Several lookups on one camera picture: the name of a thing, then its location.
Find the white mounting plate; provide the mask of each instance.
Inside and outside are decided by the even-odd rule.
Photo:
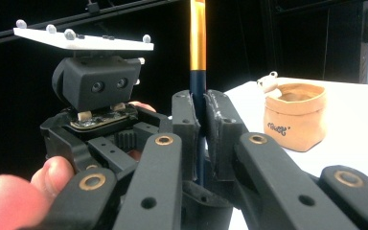
[[[75,38],[68,40],[64,33],[56,32],[50,34],[47,31],[13,28],[15,35],[22,36],[48,45],[56,46],[66,50],[142,50],[152,51],[153,43],[141,41],[105,39],[99,36],[85,35],[84,39]]]

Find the screw hole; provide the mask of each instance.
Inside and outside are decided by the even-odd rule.
[[[349,187],[359,188],[364,185],[363,180],[358,175],[351,172],[336,171],[333,176],[337,181]]]
[[[298,196],[298,199],[304,205],[307,205],[307,206],[315,205],[315,200],[313,200],[313,198],[309,197],[308,195],[300,195]]]
[[[156,138],[155,142],[159,146],[167,146],[173,142],[173,138],[170,136],[161,136]]]
[[[144,209],[152,209],[156,206],[157,202],[156,199],[153,197],[146,197],[142,200],[142,208]]]
[[[94,169],[94,168],[98,168],[98,166],[97,165],[89,165],[89,166],[86,167],[87,170]]]
[[[254,144],[264,144],[267,142],[267,139],[261,135],[253,135],[251,137],[249,137],[249,140],[254,143]]]
[[[89,187],[97,186],[100,183],[99,177],[91,177],[85,181],[85,184]]]

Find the black background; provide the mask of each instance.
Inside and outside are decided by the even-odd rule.
[[[129,1],[114,1],[123,4]],[[19,18],[29,25],[85,12],[86,1],[0,1],[0,32]],[[102,9],[108,2],[100,1]],[[207,2],[207,87],[226,91],[265,75],[265,45],[259,1]],[[170,115],[171,96],[189,88],[190,2],[130,12],[72,28],[83,35],[141,40],[151,36],[152,52],[121,52],[146,59],[132,100]],[[0,44],[0,173],[30,178],[45,160],[39,126],[64,105],[51,88],[58,63],[69,51],[27,39]]]

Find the tan paper bag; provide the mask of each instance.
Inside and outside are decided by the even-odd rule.
[[[277,88],[282,96],[265,98],[264,133],[282,147],[307,151],[322,141],[327,132],[326,90],[307,83],[287,83]]]

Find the human hand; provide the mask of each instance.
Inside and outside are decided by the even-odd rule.
[[[14,175],[0,175],[0,229],[39,224],[73,175],[70,163],[60,156],[47,160],[31,182]]]

